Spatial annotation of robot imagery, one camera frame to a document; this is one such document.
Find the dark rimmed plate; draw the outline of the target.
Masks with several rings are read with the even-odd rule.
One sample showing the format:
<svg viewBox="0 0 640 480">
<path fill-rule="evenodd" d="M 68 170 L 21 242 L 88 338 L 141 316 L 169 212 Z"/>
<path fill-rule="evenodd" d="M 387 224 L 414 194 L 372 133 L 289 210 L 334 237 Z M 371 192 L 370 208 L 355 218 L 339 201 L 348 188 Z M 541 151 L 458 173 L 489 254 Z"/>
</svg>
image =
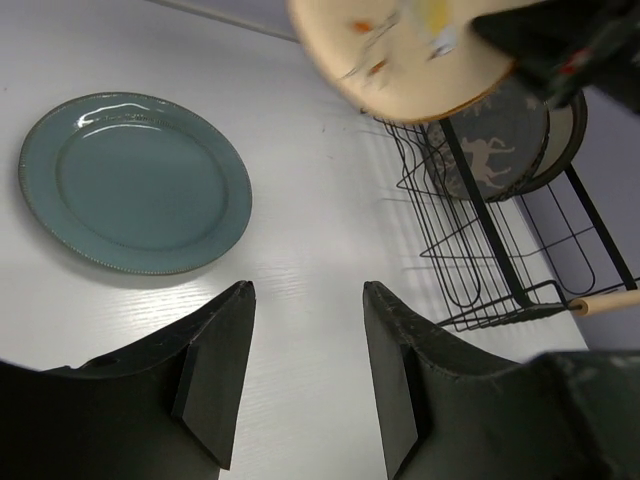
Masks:
<svg viewBox="0 0 640 480">
<path fill-rule="evenodd" d="M 512 196 L 536 191 L 563 173 L 582 145 L 587 122 L 588 107 L 582 90 L 566 106 L 550 110 L 548 143 L 542 161 L 532 178 Z"/>
</svg>

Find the beige floral plate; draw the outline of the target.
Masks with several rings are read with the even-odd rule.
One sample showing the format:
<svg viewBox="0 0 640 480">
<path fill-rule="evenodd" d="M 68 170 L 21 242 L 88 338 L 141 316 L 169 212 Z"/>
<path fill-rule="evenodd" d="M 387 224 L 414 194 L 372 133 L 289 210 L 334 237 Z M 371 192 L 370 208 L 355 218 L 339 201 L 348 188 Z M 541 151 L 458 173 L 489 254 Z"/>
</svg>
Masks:
<svg viewBox="0 0 640 480">
<path fill-rule="evenodd" d="M 296 0 L 297 38 L 319 73 L 355 106 L 384 119 L 434 120 L 486 97 L 512 60 L 472 21 L 516 1 Z"/>
</svg>

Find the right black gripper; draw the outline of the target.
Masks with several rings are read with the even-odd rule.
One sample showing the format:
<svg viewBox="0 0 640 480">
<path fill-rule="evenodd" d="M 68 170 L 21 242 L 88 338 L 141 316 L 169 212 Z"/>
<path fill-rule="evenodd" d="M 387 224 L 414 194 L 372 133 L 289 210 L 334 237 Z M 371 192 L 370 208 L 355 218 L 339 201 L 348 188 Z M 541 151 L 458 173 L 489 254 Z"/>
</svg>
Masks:
<svg viewBox="0 0 640 480">
<path fill-rule="evenodd" d="M 484 14 L 474 33 L 514 61 L 514 76 L 552 107 L 594 87 L 639 111 L 639 3 L 541 1 Z"/>
</svg>

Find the teal blue plate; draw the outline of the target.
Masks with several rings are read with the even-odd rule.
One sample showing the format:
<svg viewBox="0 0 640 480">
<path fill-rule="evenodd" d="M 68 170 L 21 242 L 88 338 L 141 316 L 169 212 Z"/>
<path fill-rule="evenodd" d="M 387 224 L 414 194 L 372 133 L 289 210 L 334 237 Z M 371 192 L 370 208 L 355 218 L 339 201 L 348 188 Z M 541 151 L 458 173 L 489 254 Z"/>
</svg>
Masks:
<svg viewBox="0 0 640 480">
<path fill-rule="evenodd" d="M 225 255 L 249 224 L 246 166 L 210 122 L 167 100 L 101 92 L 39 119 L 19 155 L 36 221 L 99 265 L 173 275 Z"/>
</svg>

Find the grey patterned plate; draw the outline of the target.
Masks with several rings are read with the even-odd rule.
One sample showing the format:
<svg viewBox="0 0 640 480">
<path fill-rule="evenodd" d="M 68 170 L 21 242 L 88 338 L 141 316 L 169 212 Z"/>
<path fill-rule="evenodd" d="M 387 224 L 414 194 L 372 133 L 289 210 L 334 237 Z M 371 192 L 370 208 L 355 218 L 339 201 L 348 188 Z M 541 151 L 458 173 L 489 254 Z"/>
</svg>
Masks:
<svg viewBox="0 0 640 480">
<path fill-rule="evenodd" d="M 484 201 L 504 201 L 537 171 L 547 149 L 548 107 L 514 80 L 450 117 Z"/>
</svg>

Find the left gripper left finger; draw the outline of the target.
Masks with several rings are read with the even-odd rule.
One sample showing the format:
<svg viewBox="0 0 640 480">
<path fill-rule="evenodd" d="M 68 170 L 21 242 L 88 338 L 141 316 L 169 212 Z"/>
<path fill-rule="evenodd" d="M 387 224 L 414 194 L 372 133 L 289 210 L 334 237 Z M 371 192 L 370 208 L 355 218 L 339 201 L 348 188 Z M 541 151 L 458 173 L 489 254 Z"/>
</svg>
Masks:
<svg viewBox="0 0 640 480">
<path fill-rule="evenodd" d="M 215 479 L 231 464 L 256 310 L 240 281 L 78 368 L 1 366 L 5 479 Z"/>
</svg>

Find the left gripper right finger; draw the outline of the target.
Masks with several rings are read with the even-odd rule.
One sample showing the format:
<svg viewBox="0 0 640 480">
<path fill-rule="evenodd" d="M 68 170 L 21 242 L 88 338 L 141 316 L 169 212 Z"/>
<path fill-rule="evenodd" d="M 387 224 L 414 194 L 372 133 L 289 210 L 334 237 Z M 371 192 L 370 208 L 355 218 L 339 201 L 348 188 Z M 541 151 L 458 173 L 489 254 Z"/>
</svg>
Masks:
<svg viewBox="0 0 640 480">
<path fill-rule="evenodd" d="M 364 324 L 391 479 L 635 479 L 639 356 L 488 353 L 378 281 Z"/>
</svg>

